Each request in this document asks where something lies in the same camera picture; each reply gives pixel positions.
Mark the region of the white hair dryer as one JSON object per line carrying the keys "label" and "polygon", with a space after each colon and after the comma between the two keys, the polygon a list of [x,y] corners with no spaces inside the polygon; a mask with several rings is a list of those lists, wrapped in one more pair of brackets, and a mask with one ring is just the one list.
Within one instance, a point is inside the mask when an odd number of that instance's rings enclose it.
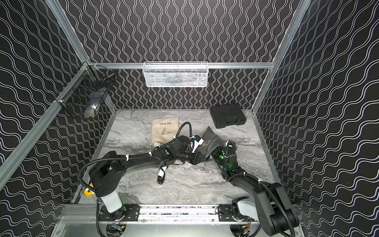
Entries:
{"label": "white hair dryer", "polygon": [[167,160],[170,158],[170,151],[168,148],[162,144],[155,143],[157,145],[157,151],[159,152],[159,158],[161,159],[161,164],[159,165],[159,172],[157,177],[157,183],[162,185],[165,180],[165,172],[168,168]]}

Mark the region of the grey hair dryer bag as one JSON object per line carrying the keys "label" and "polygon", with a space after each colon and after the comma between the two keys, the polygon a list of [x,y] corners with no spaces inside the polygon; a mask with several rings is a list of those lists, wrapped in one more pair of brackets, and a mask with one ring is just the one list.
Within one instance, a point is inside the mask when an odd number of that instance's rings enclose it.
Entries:
{"label": "grey hair dryer bag", "polygon": [[222,139],[213,132],[210,126],[207,127],[201,136],[203,143],[198,145],[195,152],[201,153],[205,158],[210,159],[210,156],[225,147]]}

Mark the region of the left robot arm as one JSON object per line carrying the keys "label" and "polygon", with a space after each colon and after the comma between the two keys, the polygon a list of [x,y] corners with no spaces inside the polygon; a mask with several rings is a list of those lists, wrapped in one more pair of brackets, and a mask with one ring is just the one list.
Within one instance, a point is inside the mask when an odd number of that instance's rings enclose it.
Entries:
{"label": "left robot arm", "polygon": [[147,168],[158,168],[163,173],[159,181],[164,180],[165,168],[175,165],[176,161],[197,165],[207,158],[197,150],[204,139],[192,134],[190,122],[183,123],[174,138],[151,151],[136,155],[118,155],[109,152],[104,157],[85,164],[78,173],[78,180],[101,200],[109,214],[123,208],[116,191],[121,178],[127,173]]}

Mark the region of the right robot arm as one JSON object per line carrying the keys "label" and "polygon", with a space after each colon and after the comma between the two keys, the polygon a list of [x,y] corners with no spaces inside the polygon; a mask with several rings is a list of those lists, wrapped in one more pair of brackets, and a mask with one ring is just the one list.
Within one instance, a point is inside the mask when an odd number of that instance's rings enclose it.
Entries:
{"label": "right robot arm", "polygon": [[233,141],[217,147],[210,156],[221,169],[226,182],[252,196],[234,200],[232,206],[235,218],[247,217],[259,222],[268,236],[296,236],[295,228],[299,226],[299,218],[280,183],[265,182],[241,168],[237,162],[236,144]]}

